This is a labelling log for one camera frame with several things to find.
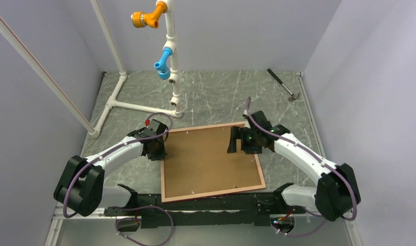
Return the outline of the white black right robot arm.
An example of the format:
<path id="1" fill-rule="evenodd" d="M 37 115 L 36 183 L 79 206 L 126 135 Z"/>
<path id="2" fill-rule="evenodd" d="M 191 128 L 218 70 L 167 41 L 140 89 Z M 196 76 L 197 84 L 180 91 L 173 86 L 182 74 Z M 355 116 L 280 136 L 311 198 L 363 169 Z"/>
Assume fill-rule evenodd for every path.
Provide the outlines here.
<path id="1" fill-rule="evenodd" d="M 269 149 L 301 169 L 315 184 L 304 187 L 287 183 L 273 192 L 273 207 L 285 213 L 293 207 L 317 211 L 328 221 L 338 218 L 353 221 L 361 202 L 353 168 L 344 163 L 336 164 L 322 157 L 299 141 L 283 125 L 272 125 L 263 111 L 244 114 L 246 124 L 233 126 L 227 152 L 237 152 L 236 141 L 241 141 L 245 154 L 260 154 Z"/>

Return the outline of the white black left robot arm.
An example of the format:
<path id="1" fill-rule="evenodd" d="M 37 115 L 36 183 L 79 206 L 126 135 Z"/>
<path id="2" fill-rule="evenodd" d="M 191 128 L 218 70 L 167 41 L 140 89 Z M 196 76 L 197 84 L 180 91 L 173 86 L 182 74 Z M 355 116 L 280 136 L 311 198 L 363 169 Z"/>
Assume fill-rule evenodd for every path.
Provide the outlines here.
<path id="1" fill-rule="evenodd" d="M 156 120 L 128 133 L 115 145 L 88 157 L 72 156 L 61 174 L 53 198 L 63 204 L 64 216 L 89 216 L 97 208 L 117 207 L 131 215 L 139 206 L 136 190 L 124 184 L 105 185 L 105 179 L 122 165 L 138 157 L 163 160 L 167 153 L 164 141 L 170 128 Z"/>

